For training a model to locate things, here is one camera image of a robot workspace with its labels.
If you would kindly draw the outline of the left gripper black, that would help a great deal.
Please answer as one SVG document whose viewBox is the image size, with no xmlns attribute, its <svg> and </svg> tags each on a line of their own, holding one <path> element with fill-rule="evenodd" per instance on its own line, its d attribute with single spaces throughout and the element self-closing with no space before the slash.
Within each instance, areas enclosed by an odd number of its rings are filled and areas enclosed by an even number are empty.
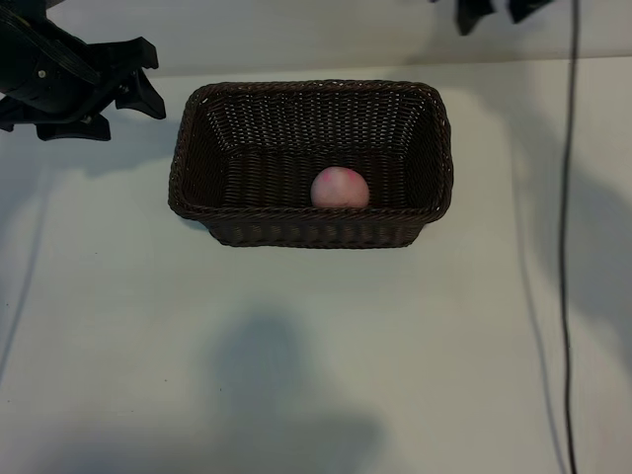
<svg viewBox="0 0 632 474">
<path fill-rule="evenodd" d="M 32 124 L 42 141 L 110 141 L 102 110 L 164 119 L 164 100 L 144 70 L 159 67 L 145 38 L 86 43 L 46 16 L 45 5 L 1 7 L 1 129 Z"/>
</svg>

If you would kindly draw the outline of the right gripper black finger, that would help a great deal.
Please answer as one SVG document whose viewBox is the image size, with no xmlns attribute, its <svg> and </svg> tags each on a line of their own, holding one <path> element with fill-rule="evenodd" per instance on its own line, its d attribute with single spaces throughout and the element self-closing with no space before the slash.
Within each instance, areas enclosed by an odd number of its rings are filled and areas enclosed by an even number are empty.
<svg viewBox="0 0 632 474">
<path fill-rule="evenodd" d="M 510 0 L 508 10 L 514 23 L 521 23 L 529 16 L 551 3 L 551 0 Z"/>
<path fill-rule="evenodd" d="M 459 34 L 470 35 L 483 18 L 494 13 L 492 0 L 457 0 L 456 27 Z"/>
</svg>

